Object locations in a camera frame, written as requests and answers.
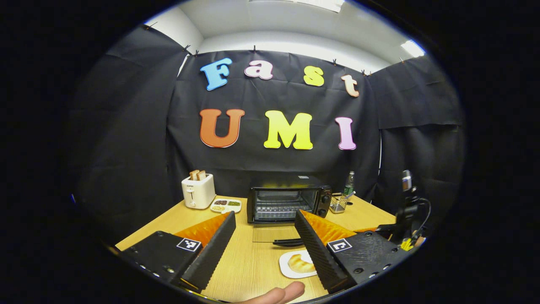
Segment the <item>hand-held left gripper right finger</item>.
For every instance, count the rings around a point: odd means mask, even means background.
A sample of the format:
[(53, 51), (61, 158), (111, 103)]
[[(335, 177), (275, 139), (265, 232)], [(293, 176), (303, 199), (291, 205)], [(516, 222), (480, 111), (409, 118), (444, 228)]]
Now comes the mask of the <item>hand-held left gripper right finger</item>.
[(375, 231), (353, 233), (349, 237), (332, 236), (324, 242), (322, 233), (330, 232), (332, 225), (310, 212), (296, 212), (294, 226), (329, 293), (373, 281), (412, 254)]

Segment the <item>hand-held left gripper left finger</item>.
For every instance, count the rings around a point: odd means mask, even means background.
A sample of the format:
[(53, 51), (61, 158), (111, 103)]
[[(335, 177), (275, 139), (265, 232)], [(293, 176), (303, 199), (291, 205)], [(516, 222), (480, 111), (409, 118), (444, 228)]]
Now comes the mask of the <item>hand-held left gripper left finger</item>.
[(177, 233), (155, 231), (120, 255), (164, 283), (200, 293), (235, 228), (235, 212), (226, 212)]

